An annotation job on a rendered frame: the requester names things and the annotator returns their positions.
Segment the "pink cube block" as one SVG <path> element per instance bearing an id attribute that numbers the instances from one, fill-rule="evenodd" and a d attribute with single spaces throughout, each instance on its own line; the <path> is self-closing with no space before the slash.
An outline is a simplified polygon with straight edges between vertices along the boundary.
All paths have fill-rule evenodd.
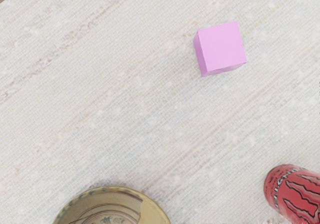
<path id="1" fill-rule="evenodd" d="M 247 62 L 237 22 L 197 30 L 193 44 L 203 77 L 235 70 Z"/>

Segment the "red drink can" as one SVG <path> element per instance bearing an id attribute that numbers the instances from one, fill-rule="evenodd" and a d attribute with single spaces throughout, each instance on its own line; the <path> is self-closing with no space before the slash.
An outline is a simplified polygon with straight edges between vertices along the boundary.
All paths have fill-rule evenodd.
<path id="1" fill-rule="evenodd" d="M 320 173 L 282 164 L 264 181 L 268 204 L 292 224 L 320 224 Z"/>

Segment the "beige patterned ceramic bowl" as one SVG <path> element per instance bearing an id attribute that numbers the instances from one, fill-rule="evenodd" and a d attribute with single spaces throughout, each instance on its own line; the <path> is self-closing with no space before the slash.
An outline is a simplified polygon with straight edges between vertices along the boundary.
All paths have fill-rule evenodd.
<path id="1" fill-rule="evenodd" d="M 74 197 L 52 224 L 171 224 L 145 194 L 123 186 L 101 186 Z"/>

